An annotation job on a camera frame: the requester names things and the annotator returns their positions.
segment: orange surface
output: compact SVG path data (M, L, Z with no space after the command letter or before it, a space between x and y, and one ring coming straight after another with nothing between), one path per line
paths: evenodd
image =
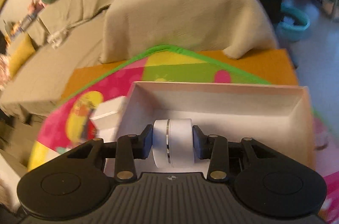
M236 60L229 59L222 51L205 51L198 53L225 62L253 75L257 75L272 84L298 85L298 80L292 68L291 61L284 49L253 50L249 51L241 59ZM86 84L99 78L123 62L124 61L120 61L74 70L61 96L61 100L66 99Z

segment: yellow pillow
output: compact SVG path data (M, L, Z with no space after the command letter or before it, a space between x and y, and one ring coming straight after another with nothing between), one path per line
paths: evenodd
M19 44L18 48L12 53L10 59L10 75L13 78L20 67L35 53L32 45L32 39L28 34L25 34L24 39Z

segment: yellow mat section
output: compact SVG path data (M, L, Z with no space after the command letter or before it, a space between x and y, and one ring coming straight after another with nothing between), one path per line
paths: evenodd
M45 147L43 144L39 143L38 141L34 142L31 157L29 158L27 169L28 171L37 168L44 164L46 161L46 155L50 149Z
M150 55L145 66L180 65L193 63L205 63L205 61L175 52L163 51Z

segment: floor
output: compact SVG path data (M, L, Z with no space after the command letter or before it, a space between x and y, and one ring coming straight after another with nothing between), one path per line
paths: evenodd
M284 3L311 19L303 39L290 47L299 64L299 84L309 87L313 107L339 136L339 23L331 22L311 0Z

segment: colorful play mat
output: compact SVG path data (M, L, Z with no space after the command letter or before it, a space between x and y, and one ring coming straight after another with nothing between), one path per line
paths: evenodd
M89 116L103 101L126 96L134 81L270 84L255 75L171 45L150 48L75 92L44 121L33 147L29 170L92 139L96 130ZM328 126L315 113L317 171L328 185L322 213L329 223L339 219L339 152Z

